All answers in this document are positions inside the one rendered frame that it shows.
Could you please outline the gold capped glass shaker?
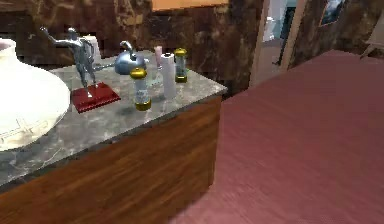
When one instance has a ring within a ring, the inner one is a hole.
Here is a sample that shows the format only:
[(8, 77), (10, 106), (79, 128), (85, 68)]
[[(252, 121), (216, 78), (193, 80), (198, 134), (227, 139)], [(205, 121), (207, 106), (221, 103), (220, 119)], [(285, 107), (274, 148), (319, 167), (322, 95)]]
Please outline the gold capped glass shaker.
[(184, 48), (177, 48), (174, 51), (176, 67), (175, 81), (177, 83), (185, 83), (187, 81), (186, 54), (187, 51)]
[(133, 79), (135, 86), (135, 107), (139, 111), (146, 111), (151, 108), (146, 76), (146, 70), (141, 67), (136, 67), (130, 72), (130, 77)]

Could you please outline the pink topped glass bottle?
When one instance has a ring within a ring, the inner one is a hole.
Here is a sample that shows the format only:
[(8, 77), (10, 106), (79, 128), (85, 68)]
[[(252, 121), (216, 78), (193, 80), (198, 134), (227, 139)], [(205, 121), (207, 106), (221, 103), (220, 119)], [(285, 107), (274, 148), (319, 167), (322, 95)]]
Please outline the pink topped glass bottle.
[(161, 55), (162, 55), (162, 47), (161, 46), (155, 46), (154, 47), (154, 53), (155, 53), (155, 62), (156, 62), (156, 69), (154, 70), (152, 74), (152, 79), (150, 81), (151, 85), (155, 85), (161, 82)]

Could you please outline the large white vase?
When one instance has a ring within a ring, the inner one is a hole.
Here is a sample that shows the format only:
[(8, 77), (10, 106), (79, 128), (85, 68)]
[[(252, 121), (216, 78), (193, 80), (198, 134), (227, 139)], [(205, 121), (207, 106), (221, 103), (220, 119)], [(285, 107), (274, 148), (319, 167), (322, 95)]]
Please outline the large white vase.
[(16, 42), (0, 38), (0, 151), (48, 133), (70, 105), (67, 85), (53, 73), (22, 63)]

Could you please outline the white paper towel roll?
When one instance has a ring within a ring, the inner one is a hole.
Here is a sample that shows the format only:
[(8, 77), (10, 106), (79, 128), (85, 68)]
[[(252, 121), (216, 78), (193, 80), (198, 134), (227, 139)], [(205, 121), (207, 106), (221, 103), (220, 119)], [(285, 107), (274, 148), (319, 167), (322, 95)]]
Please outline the white paper towel roll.
[(164, 96), (166, 99), (172, 99), (176, 96), (175, 82), (175, 62), (173, 53), (164, 53), (161, 55), (161, 74), (163, 76)]

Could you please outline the white cylinder candle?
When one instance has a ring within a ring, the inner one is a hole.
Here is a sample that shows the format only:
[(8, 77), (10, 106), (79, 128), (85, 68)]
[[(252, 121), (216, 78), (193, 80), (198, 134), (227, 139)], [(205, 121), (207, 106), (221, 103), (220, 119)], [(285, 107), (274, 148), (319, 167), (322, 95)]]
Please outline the white cylinder candle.
[(98, 45), (98, 40), (95, 36), (86, 35), (84, 36), (84, 39), (88, 40), (91, 43), (91, 46), (88, 47), (88, 51), (91, 54), (92, 58), (94, 59), (95, 63), (101, 62), (101, 54), (100, 49)]

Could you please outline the wooden counter marble top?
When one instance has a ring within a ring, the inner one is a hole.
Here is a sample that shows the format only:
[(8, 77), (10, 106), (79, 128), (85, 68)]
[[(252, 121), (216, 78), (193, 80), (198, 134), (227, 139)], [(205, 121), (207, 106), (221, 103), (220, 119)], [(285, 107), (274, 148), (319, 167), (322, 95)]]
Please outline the wooden counter marble top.
[(99, 77), (119, 101), (69, 109), (36, 142), (0, 152), (0, 224), (167, 224), (214, 179), (226, 87), (194, 71), (171, 100), (135, 108), (131, 78)]

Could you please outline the silver figure statue red base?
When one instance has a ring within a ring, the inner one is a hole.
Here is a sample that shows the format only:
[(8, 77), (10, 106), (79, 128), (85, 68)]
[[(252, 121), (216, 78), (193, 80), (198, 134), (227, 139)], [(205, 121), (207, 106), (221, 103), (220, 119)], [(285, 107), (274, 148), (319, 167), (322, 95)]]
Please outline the silver figure statue red base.
[(120, 96), (110, 86), (96, 81), (95, 72), (104, 69), (104, 66), (93, 66), (95, 48), (88, 39), (80, 37), (73, 27), (67, 30), (66, 39), (54, 38), (44, 26), (40, 30), (54, 45), (67, 47), (72, 52), (74, 65), (82, 84), (82, 88), (71, 91), (71, 101), (78, 113), (120, 100)]

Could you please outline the pale door frame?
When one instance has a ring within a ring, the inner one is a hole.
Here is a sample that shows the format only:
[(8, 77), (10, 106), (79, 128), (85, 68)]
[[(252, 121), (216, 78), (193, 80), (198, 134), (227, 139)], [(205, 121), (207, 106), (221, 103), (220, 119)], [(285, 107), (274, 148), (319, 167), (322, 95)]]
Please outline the pale door frame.
[[(307, 0), (264, 0), (254, 59), (251, 68), (250, 86), (256, 86), (288, 70), (293, 47)], [(295, 7), (286, 46), (280, 37), (288, 7)]]

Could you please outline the blue metal kettle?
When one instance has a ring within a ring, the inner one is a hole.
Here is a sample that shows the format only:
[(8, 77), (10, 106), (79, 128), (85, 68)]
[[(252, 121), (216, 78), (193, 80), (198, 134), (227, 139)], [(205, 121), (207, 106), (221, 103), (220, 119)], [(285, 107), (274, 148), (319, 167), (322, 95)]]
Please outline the blue metal kettle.
[(116, 57), (113, 63), (94, 66), (93, 70), (100, 71), (105, 68), (113, 67), (117, 74), (129, 75), (135, 68), (146, 68), (147, 59), (144, 56), (137, 55), (129, 41), (121, 41), (120, 46), (123, 48), (123, 52)]

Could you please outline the framed wall picture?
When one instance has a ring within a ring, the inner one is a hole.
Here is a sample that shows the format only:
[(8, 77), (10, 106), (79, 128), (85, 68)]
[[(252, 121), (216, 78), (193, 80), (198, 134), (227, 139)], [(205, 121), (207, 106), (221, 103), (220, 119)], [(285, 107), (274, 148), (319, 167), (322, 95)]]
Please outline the framed wall picture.
[(340, 16), (346, 0), (326, 0), (319, 26), (325, 26), (336, 22)]

